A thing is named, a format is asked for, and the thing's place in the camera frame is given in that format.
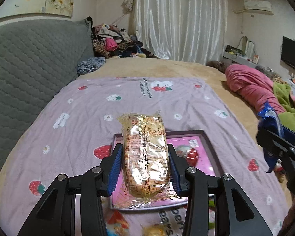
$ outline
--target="black television screen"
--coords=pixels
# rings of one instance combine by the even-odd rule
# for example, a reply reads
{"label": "black television screen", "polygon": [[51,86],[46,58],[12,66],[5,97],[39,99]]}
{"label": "black television screen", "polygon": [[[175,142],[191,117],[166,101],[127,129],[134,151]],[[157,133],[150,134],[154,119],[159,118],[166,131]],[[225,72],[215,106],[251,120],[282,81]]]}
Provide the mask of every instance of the black television screen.
{"label": "black television screen", "polygon": [[281,60],[295,68],[295,41],[283,37]]}

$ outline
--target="air conditioner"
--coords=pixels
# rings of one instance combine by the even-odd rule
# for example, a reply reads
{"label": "air conditioner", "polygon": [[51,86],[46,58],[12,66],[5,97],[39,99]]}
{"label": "air conditioner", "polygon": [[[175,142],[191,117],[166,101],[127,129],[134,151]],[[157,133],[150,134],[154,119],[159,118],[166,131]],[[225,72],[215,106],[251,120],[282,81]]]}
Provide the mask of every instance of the air conditioner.
{"label": "air conditioner", "polygon": [[271,3],[269,1],[256,1],[256,0],[245,0],[245,9],[242,11],[234,11],[236,14],[243,12],[274,15],[271,8]]}

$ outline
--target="white satin curtain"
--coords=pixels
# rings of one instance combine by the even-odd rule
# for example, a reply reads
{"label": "white satin curtain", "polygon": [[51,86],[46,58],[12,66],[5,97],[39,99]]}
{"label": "white satin curtain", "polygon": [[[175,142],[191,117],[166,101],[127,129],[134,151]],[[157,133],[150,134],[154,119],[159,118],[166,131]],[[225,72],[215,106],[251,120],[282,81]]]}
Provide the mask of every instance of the white satin curtain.
{"label": "white satin curtain", "polygon": [[133,25],[143,47],[163,59],[219,60],[227,0],[135,0]]}

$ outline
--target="gray quilted headboard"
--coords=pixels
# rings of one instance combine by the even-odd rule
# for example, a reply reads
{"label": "gray quilted headboard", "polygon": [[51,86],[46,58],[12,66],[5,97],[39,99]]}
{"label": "gray quilted headboard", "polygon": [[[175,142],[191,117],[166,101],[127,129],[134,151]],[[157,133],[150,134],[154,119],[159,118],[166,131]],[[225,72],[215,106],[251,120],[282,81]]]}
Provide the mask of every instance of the gray quilted headboard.
{"label": "gray quilted headboard", "polygon": [[77,64],[93,56],[85,21],[29,20],[0,26],[0,170],[12,148]]}

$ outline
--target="bed sheet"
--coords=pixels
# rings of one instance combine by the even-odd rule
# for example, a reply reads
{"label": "bed sheet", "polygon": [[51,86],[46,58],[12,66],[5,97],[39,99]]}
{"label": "bed sheet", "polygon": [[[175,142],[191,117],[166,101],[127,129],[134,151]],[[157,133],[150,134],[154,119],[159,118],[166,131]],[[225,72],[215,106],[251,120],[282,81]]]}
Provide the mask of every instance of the bed sheet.
{"label": "bed sheet", "polygon": [[[199,75],[202,79],[192,78]],[[223,171],[234,176],[272,231],[278,232],[287,213],[284,194],[274,174],[264,172],[267,164],[262,153],[235,117],[243,111],[230,101],[243,101],[225,87],[225,76],[213,68],[157,59],[110,59],[98,71],[79,77],[46,106],[8,157],[0,173],[0,226],[8,236],[17,235],[55,175],[75,176],[99,165],[101,159],[95,150],[110,145],[112,135],[120,132],[118,115],[153,114],[161,109],[167,130],[205,130]],[[253,116],[256,128],[253,111],[245,103],[243,108],[247,112],[241,116],[243,121],[249,124],[247,117]],[[248,127],[253,136],[254,127]],[[160,221],[155,213],[124,216],[130,235],[138,235],[141,226]],[[76,229],[76,235],[80,235],[79,212]]]}

